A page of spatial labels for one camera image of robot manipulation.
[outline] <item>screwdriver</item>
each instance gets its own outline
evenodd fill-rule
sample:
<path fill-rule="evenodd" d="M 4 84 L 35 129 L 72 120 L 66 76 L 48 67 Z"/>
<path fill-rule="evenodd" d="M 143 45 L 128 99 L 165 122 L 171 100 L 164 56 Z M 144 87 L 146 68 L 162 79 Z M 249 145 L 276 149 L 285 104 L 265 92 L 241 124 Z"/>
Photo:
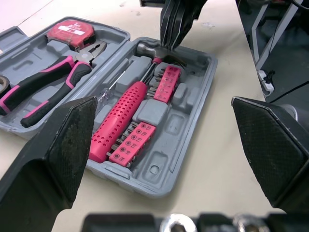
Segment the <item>screwdriver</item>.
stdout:
<path fill-rule="evenodd" d="M 112 88 L 116 85 L 116 83 L 118 82 L 118 80 L 122 77 L 122 75 L 125 73 L 122 72 L 120 74 L 119 77 L 117 77 L 111 84 L 110 87 L 108 88 L 104 88 L 100 94 L 97 96 L 97 110 L 96 110 L 96 115 L 98 115 L 98 113 L 100 112 L 100 110 L 103 108 L 103 106 L 105 105 L 105 103 L 108 101 L 109 98 L 111 98 L 112 96 Z"/>
<path fill-rule="evenodd" d="M 127 89 L 106 116 L 99 129 L 92 136 L 89 159 L 98 163 L 107 160 L 107 153 L 126 129 L 140 103 L 143 101 L 147 85 L 153 77 L 153 71 L 154 67 L 149 68 L 140 81 L 135 82 Z"/>

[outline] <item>metal bolt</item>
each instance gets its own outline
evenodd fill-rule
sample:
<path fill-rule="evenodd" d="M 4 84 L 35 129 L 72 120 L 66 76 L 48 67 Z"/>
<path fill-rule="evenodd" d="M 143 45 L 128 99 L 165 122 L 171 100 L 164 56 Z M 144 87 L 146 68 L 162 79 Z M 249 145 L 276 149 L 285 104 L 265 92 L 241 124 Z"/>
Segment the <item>metal bolt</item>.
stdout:
<path fill-rule="evenodd" d="M 238 232 L 270 232 L 262 219 L 249 214 L 236 215 L 233 225 L 237 227 Z"/>
<path fill-rule="evenodd" d="M 160 232 L 197 232 L 197 227 L 184 214 L 171 214 L 160 225 Z"/>

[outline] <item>label on tape measure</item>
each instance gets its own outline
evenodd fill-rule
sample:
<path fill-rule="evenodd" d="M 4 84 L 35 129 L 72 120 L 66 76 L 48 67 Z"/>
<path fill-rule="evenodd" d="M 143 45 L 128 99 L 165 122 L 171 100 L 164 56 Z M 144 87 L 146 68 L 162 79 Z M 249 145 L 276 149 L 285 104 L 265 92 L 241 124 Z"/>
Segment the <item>label on tape measure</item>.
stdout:
<path fill-rule="evenodd" d="M 159 87 L 154 94 L 154 99 L 168 103 L 180 73 L 181 69 L 168 65 L 165 69 L 162 80 L 160 81 Z"/>
<path fill-rule="evenodd" d="M 60 26 L 60 27 L 58 27 L 58 29 L 64 30 L 64 31 L 67 31 L 67 32 L 70 32 L 70 33 L 73 33 L 73 34 L 76 34 L 76 35 L 84 35 L 85 34 L 84 31 L 76 30 L 76 29 L 69 28 L 69 27 L 66 27 L 66 26 Z"/>
<path fill-rule="evenodd" d="M 110 161 L 127 167 L 155 131 L 155 126 L 141 122 L 110 156 Z"/>

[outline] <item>white table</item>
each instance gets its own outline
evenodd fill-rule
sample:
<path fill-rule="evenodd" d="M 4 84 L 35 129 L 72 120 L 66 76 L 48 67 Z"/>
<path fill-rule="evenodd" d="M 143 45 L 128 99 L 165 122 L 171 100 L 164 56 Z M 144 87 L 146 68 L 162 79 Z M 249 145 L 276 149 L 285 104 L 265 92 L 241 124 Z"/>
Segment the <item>white table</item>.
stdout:
<path fill-rule="evenodd" d="M 65 16 L 77 16 L 126 30 L 132 40 L 140 36 L 159 38 L 159 8 L 141 8 L 138 0 L 84 3 L 6 1 L 7 9 L 12 5 L 17 9 L 12 14 L 2 7 L 0 14 L 6 20 L 0 21 L 0 31 L 19 25 L 31 36 Z M 233 96 L 263 99 L 235 1 L 209 0 L 182 45 L 215 54 L 219 64 L 174 191 L 163 199 L 147 199 L 86 170 L 73 208 L 59 214 L 53 232 L 79 231 L 90 212 L 150 212 L 157 216 L 178 212 L 196 216 L 202 211 L 215 211 L 232 216 L 238 212 L 264 215 L 275 211 L 245 158 L 230 105 Z M 15 135 L 0 132 L 0 177 L 25 143 Z"/>

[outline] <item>tape measure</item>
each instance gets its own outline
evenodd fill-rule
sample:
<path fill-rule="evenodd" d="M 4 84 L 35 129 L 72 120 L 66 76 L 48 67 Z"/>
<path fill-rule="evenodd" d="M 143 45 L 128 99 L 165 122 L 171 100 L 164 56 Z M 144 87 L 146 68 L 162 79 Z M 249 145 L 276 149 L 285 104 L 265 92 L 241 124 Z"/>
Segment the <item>tape measure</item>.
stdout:
<path fill-rule="evenodd" d="M 10 81 L 5 76 L 0 75 L 0 98 L 11 89 Z"/>
<path fill-rule="evenodd" d="M 79 51 L 96 40 L 92 25 L 77 20 L 57 23 L 46 34 L 46 38 L 48 41 L 66 43 L 73 51 Z"/>

